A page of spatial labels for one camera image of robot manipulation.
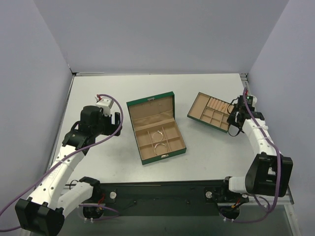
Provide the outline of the green jewelry box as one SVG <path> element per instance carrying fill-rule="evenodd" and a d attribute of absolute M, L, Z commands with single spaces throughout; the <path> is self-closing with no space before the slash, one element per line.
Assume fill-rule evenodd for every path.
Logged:
<path fill-rule="evenodd" d="M 187 147 L 175 120 L 175 94 L 166 92 L 126 103 L 142 165 L 186 153 Z M 161 131 L 163 140 L 154 142 L 152 134 Z M 156 156 L 157 143 L 168 145 L 169 152 Z"/>

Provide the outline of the silver pearl bangle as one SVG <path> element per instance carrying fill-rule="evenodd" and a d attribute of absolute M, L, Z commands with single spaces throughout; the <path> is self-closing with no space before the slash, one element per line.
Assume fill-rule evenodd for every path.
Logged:
<path fill-rule="evenodd" d="M 156 131 L 156 132 L 154 132 L 153 134 L 152 134 L 152 140 L 154 141 L 154 142 L 160 142 L 160 141 L 162 141 L 163 140 L 163 137 L 164 137 L 164 135 L 163 135 L 163 133 L 161 132 L 161 131 Z"/>
<path fill-rule="evenodd" d="M 164 155 L 169 152 L 168 145 L 165 143 L 157 143 L 154 146 L 154 153 L 156 156 Z"/>

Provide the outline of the green tray with compartments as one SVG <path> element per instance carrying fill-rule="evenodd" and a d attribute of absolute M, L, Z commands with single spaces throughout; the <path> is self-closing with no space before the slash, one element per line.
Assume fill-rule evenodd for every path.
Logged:
<path fill-rule="evenodd" d="M 199 92 L 187 117 L 227 133 L 229 128 L 227 118 L 233 109 L 233 106 L 231 108 L 229 106 L 228 102 Z"/>

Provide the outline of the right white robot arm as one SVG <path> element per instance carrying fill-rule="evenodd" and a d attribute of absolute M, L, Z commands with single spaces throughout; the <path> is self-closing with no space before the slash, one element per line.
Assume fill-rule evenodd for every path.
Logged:
<path fill-rule="evenodd" d="M 254 107 L 254 96 L 237 98 L 227 122 L 245 133 L 254 160 L 244 177 L 229 177 L 228 189 L 234 193 L 283 197 L 288 188 L 293 161 L 275 148 L 265 118 Z"/>

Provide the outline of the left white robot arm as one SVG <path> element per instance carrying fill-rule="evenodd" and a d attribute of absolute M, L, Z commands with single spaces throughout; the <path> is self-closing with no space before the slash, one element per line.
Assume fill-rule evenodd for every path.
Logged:
<path fill-rule="evenodd" d="M 83 177 L 64 195 L 62 190 L 89 149 L 98 145 L 98 136 L 110 139 L 120 135 L 123 112 L 114 115 L 104 112 L 105 109 L 98 106 L 83 108 L 80 120 L 66 133 L 55 162 L 36 184 L 37 188 L 26 200 L 17 201 L 15 211 L 22 229 L 56 236 L 65 218 L 82 202 L 98 202 L 103 197 L 99 180 L 91 177 Z"/>

